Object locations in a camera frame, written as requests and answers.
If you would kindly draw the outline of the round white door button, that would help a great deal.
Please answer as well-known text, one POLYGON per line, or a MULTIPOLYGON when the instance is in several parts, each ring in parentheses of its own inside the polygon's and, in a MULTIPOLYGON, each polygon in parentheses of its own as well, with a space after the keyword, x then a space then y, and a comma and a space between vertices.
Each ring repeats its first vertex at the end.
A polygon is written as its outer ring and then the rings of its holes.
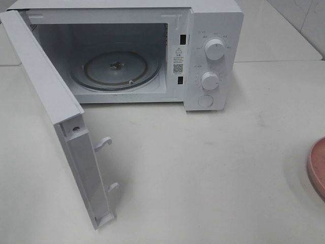
POLYGON ((203 95, 199 97, 198 105, 201 107, 211 107, 213 105, 213 97, 210 95, 203 95))

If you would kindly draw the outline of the white timer knob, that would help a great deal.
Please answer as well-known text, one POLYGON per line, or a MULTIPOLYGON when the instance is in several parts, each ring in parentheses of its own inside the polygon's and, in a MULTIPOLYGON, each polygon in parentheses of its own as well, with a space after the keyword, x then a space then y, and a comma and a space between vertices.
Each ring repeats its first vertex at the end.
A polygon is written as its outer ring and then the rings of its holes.
POLYGON ((214 90, 219 85, 219 76, 214 72, 206 72, 201 76, 201 85, 205 90, 214 90))

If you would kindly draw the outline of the pink round plate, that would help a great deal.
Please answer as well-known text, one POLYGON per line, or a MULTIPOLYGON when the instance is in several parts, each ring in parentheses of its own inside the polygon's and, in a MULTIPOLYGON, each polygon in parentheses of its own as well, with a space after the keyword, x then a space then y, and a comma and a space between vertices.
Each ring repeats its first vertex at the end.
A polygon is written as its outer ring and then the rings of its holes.
POLYGON ((307 172, 314 189, 324 200, 324 137, 312 145, 308 158, 307 172))

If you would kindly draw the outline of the white microwave door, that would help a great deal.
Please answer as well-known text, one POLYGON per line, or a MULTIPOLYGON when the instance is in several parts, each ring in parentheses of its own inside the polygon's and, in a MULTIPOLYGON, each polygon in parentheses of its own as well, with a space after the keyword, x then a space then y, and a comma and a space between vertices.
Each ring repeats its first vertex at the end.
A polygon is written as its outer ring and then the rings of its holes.
POLYGON ((95 153, 110 137, 93 145, 84 123, 84 110, 34 37, 29 20, 18 11, 1 13, 1 23, 43 108, 50 118, 64 151, 94 229, 114 219, 95 153))

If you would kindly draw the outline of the glass turntable plate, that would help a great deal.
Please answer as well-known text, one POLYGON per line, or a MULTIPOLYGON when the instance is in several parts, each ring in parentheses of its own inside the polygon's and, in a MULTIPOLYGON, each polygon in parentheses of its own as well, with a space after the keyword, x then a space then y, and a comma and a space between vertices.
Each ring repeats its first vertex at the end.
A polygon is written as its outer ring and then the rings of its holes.
POLYGON ((151 81, 161 68, 161 60, 141 51, 106 51, 80 57, 70 69, 71 77, 85 88, 119 91, 151 81))

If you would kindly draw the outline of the white warning label sticker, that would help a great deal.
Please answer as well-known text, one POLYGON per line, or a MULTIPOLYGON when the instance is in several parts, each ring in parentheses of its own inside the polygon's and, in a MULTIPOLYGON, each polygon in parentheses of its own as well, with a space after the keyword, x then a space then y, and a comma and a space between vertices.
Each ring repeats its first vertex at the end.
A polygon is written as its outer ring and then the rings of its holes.
POLYGON ((172 47, 172 74, 183 75, 185 70, 186 52, 180 45, 172 47))

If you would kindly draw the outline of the white microwave oven body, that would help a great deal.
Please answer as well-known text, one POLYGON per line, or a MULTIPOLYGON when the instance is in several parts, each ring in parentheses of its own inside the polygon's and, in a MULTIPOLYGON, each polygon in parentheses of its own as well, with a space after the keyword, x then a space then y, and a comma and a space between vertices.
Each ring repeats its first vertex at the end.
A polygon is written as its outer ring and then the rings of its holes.
POLYGON ((244 14, 235 1, 16 1, 5 12, 18 11, 80 104, 181 102, 187 111, 221 110, 225 105, 244 14), (220 37, 224 56, 209 60, 206 42, 220 37), (185 48, 183 75, 172 74, 172 47, 185 48), (127 90, 97 91, 70 74, 80 57, 106 51, 134 50, 161 60, 149 82, 127 90), (205 90, 201 76, 214 72, 219 85, 205 90), (213 97, 211 107, 199 97, 213 97))

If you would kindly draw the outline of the upper white power knob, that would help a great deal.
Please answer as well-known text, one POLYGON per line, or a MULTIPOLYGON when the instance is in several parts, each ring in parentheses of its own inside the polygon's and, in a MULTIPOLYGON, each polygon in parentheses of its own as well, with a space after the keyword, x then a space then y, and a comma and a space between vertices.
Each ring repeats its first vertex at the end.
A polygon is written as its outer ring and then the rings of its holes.
POLYGON ((204 45, 205 55, 209 60, 221 59, 226 50, 226 44, 220 37, 213 37, 209 39, 204 45))

